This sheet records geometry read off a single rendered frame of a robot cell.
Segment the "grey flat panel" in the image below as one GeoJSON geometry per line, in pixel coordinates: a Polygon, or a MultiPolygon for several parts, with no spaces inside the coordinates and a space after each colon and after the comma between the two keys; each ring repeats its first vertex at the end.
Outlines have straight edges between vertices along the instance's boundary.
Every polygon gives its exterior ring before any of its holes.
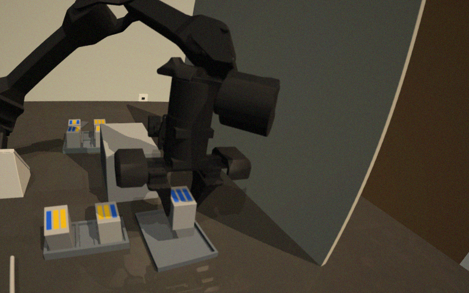
{"type": "Polygon", "coordinates": [[[320,266],[372,170],[404,81],[426,0],[195,0],[223,21],[239,72],[280,80],[267,137],[222,125],[215,147],[251,163],[234,180],[320,266]]]}

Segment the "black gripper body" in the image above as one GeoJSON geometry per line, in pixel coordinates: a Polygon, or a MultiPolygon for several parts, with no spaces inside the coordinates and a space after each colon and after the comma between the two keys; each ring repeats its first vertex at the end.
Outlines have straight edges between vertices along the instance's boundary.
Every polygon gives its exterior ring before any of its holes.
{"type": "Polygon", "coordinates": [[[220,178],[222,168],[234,180],[248,179],[251,163],[235,146],[215,147],[206,154],[213,138],[211,120],[185,121],[166,115],[164,157],[145,157],[142,148],[118,149],[114,154],[116,185],[142,187],[147,182],[167,184],[168,172],[200,171],[204,178],[220,178]]]}

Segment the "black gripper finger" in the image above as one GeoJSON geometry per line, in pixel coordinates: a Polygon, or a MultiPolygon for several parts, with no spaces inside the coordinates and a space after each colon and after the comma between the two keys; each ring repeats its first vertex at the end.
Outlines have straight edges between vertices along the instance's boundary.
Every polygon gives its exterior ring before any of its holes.
{"type": "Polygon", "coordinates": [[[147,186],[148,186],[148,189],[150,191],[157,191],[157,193],[158,193],[158,195],[161,199],[161,202],[162,202],[166,217],[169,217],[170,207],[171,207],[170,199],[171,199],[171,190],[172,190],[171,186],[169,184],[169,180],[167,179],[167,184],[149,185],[148,182],[147,182],[147,186]]]}
{"type": "Polygon", "coordinates": [[[223,185],[222,178],[204,178],[200,171],[192,171],[191,194],[197,203],[196,209],[217,186],[223,185]]]}

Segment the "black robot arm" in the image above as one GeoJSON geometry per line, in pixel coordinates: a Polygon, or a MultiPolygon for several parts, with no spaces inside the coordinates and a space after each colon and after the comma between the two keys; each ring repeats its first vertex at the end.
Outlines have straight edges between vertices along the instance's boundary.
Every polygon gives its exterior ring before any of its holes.
{"type": "MultiPolygon", "coordinates": [[[[0,78],[0,150],[7,149],[24,97],[78,47],[94,45],[141,21],[177,45],[192,62],[171,57],[157,74],[172,77],[168,114],[207,121],[213,112],[222,125],[267,137],[275,118],[280,80],[239,72],[229,27],[204,15],[190,16],[160,0],[76,0],[63,24],[16,68],[0,78]],[[119,19],[108,5],[124,5],[119,19]]],[[[166,120],[148,116],[148,137],[165,141],[166,120]]]]}

